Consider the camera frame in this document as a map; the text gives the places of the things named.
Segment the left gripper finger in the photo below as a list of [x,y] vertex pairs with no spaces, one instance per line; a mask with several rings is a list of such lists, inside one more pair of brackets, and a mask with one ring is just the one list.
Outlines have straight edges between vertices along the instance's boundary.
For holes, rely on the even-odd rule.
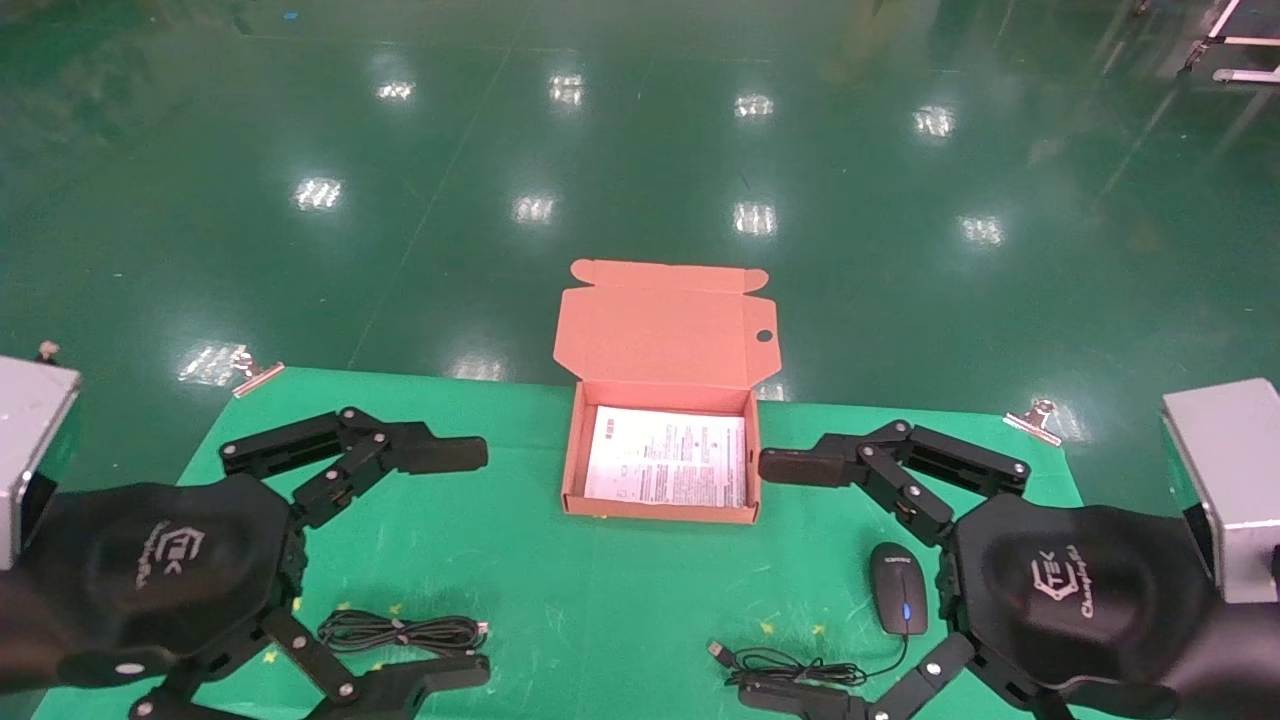
[[480,687],[490,678],[483,655],[461,655],[407,664],[356,676],[321,644],[289,609],[273,609],[234,621],[223,611],[141,615],[131,620],[131,651],[160,665],[163,680],[131,708],[133,719],[234,719],[237,715],[195,701],[212,680],[212,661],[247,644],[270,641],[284,650],[320,691],[310,719],[413,719],[431,694]]
[[393,471],[447,474],[488,464],[483,437],[442,438],[422,421],[383,421],[357,407],[233,439],[219,455],[227,475],[259,480],[323,462],[323,470],[294,489],[291,502],[294,524],[314,529]]

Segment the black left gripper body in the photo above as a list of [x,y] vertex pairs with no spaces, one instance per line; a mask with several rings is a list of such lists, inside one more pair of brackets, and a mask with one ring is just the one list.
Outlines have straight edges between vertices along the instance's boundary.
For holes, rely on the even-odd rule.
[[[20,555],[20,688],[161,676],[131,651],[131,620],[282,609],[300,588],[302,548],[285,498],[247,475],[58,495]],[[216,656],[212,682],[266,643]]]

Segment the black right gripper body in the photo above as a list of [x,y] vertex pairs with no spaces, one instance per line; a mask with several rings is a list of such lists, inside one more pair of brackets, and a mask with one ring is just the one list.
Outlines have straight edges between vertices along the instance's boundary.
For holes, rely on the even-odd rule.
[[998,693],[1169,693],[1222,603],[1183,521],[1014,495],[959,519],[938,588]]

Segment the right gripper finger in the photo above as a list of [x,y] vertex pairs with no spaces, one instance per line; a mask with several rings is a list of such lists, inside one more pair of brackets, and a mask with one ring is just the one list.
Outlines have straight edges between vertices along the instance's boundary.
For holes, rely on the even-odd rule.
[[1000,650],[977,635],[954,632],[877,700],[822,684],[817,664],[785,664],[785,675],[745,667],[739,676],[739,701],[750,708],[799,719],[913,719],[969,670],[1036,719],[1073,719],[1062,694],[1034,679],[1033,666],[1020,650]]
[[1021,496],[1030,477],[1021,460],[905,420],[864,436],[826,433],[812,448],[764,448],[756,466],[769,483],[856,487],[927,547],[946,541],[955,516],[918,475],[983,498]]

